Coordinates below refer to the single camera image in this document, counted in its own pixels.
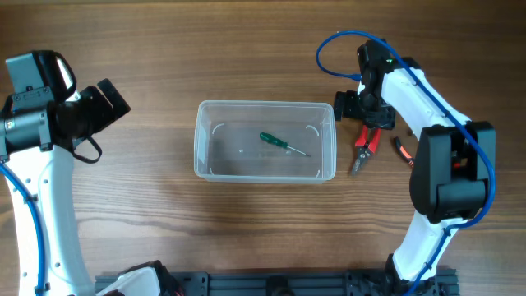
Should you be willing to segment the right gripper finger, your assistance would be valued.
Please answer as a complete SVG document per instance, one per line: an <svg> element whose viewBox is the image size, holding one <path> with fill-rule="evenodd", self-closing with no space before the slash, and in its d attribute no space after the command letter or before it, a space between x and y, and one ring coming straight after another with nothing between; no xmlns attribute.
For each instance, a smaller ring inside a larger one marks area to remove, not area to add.
<svg viewBox="0 0 526 296"><path fill-rule="evenodd" d="M333 106L335 121L341 121L343 118L357 119L357 101L358 95L356 91L337 91Z"/></svg>
<svg viewBox="0 0 526 296"><path fill-rule="evenodd" d="M365 118L362 122L369 129L393 130L395 128L395 118Z"/></svg>

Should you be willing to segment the red handled snips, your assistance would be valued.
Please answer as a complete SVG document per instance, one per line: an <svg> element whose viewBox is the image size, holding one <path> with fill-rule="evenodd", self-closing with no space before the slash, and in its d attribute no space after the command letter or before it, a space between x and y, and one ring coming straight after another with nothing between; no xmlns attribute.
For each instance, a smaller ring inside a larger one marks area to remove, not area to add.
<svg viewBox="0 0 526 296"><path fill-rule="evenodd" d="M376 153L381 139L380 128L363 126L361 133L355 141L357 156L351 169L351 174L356 175L365 163Z"/></svg>

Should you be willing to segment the green handled screwdriver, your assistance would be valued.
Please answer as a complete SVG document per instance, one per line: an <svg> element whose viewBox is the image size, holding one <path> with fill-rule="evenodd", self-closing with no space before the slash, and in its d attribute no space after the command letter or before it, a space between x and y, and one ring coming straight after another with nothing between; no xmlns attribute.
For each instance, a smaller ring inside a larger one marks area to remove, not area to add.
<svg viewBox="0 0 526 296"><path fill-rule="evenodd" d="M306 157L310 157L309 154L301 151L301 150L298 150L296 148L293 148L291 147L286 141L282 141L280 140L279 138L267 133L267 132L261 132L259 134L259 138L261 140L263 140L264 142L268 143L268 144L271 144L271 145L274 145L274 146L278 146L280 148L284 148L284 149L287 149L287 150L292 150L292 151L295 151L301 155L304 155Z"/></svg>

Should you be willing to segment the clear plastic container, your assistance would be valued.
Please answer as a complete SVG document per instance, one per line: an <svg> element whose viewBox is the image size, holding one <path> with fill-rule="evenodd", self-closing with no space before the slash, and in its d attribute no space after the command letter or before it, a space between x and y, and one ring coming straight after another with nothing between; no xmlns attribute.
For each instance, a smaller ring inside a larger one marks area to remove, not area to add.
<svg viewBox="0 0 526 296"><path fill-rule="evenodd" d="M264 142L261 132L310 157ZM209 182L319 184L335 176L336 160L330 104L206 100L199 106L194 171Z"/></svg>

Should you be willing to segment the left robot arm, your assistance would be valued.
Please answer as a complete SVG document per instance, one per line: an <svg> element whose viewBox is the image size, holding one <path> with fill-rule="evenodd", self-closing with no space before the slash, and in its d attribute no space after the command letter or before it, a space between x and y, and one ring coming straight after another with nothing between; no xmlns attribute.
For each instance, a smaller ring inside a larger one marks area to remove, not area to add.
<svg viewBox="0 0 526 296"><path fill-rule="evenodd" d="M94 295L81 254L72 197L76 148L123 117L112 82L79 90L53 50L6 60L14 91L1 111L1 173L10 190L22 295Z"/></svg>

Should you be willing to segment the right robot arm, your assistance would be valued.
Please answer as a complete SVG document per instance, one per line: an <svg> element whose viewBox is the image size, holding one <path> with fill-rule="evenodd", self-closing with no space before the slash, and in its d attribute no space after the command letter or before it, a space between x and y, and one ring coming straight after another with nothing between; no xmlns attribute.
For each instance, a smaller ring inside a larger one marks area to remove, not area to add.
<svg viewBox="0 0 526 296"><path fill-rule="evenodd" d="M353 173L375 154L381 133L400 115L418 140L415 156L398 152L411 165L409 193L415 214L403 242L376 274L379 295L425 295L445 287L437 264L454 235L475 225L496 194L496 131L456 111L427 82L412 58L400 57L383 39L369 39L357 51L357 90L335 96L335 119L362 121L355 142Z"/></svg>

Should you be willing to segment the black orange needle-nose pliers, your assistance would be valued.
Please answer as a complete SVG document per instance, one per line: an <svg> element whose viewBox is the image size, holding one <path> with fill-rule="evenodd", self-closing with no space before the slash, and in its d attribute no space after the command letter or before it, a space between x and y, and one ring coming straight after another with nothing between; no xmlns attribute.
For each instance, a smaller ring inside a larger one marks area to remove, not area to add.
<svg viewBox="0 0 526 296"><path fill-rule="evenodd" d="M399 156L412 168L414 166L414 158L407 152L398 137L393 139L394 147Z"/></svg>

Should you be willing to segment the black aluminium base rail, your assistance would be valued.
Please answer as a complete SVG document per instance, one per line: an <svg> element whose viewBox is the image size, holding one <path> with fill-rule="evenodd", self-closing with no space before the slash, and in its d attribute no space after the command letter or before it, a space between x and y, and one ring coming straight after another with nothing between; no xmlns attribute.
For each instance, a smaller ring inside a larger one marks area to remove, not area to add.
<svg viewBox="0 0 526 296"><path fill-rule="evenodd" d="M380 270L320 273L208 274L173 272L185 295L266 296L279 288L296 295L396 295L395 281Z"/></svg>

